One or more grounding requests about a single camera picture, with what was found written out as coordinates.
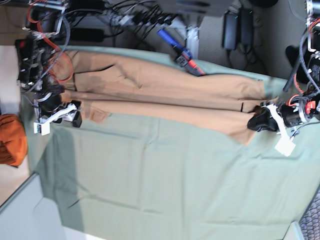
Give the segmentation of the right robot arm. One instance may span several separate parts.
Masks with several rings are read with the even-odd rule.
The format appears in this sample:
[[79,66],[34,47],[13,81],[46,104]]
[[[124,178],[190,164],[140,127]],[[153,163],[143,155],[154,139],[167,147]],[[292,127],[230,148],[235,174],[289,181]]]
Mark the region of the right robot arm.
[[51,123],[82,124],[81,102],[62,100],[64,83],[74,75],[65,53],[71,38],[68,7],[67,0],[30,0],[23,26],[28,36],[15,41],[21,94],[35,111],[35,133],[42,135],[50,132]]

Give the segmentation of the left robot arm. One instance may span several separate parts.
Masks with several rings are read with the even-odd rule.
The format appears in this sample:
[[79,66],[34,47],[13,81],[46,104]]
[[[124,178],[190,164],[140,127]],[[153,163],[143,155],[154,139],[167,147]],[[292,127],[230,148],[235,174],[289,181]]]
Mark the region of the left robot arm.
[[286,134],[292,128],[292,140],[300,129],[312,125],[313,118],[320,118],[320,2],[307,0],[306,29],[297,48],[297,58],[283,87],[288,92],[291,86],[298,91],[285,103],[265,101],[256,108],[247,128],[253,131]]

